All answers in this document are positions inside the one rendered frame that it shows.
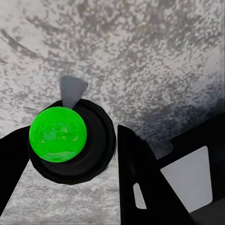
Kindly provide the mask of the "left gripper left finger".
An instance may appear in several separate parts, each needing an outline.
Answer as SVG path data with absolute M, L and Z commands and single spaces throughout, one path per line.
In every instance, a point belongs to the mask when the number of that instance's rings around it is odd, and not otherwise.
M 0 217 L 30 160 L 29 131 L 30 126 L 23 127 L 0 139 Z

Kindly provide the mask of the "insectifuge atomizer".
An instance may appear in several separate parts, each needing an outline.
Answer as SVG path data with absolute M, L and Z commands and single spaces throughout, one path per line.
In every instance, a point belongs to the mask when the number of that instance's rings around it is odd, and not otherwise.
M 88 83 L 59 77 L 62 101 L 34 119 L 27 138 L 28 155 L 44 178 L 74 185 L 104 172 L 114 157 L 117 139 L 113 121 L 102 107 L 81 99 Z

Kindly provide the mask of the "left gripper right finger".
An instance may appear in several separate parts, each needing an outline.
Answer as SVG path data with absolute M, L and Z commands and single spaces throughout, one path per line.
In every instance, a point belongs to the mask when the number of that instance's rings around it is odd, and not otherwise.
M 136 133 L 118 125 L 121 225 L 196 225 Z M 135 203 L 130 156 L 147 209 Z

